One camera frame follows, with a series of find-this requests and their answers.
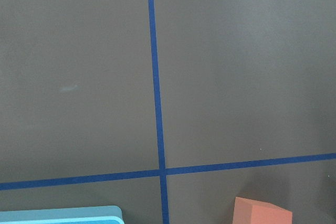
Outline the light blue plastic bin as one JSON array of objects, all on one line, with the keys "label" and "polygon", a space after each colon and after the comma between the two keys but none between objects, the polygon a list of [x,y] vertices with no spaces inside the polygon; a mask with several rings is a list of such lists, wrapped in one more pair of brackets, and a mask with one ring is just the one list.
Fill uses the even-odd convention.
[{"label": "light blue plastic bin", "polygon": [[124,223],[118,206],[2,211],[1,223]]}]

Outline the orange foam block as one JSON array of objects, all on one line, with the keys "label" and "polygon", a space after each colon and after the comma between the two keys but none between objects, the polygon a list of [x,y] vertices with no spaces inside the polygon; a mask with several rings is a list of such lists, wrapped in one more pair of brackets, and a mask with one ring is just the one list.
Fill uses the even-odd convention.
[{"label": "orange foam block", "polygon": [[233,224],[249,223],[291,224],[292,212],[268,202],[236,197]]}]

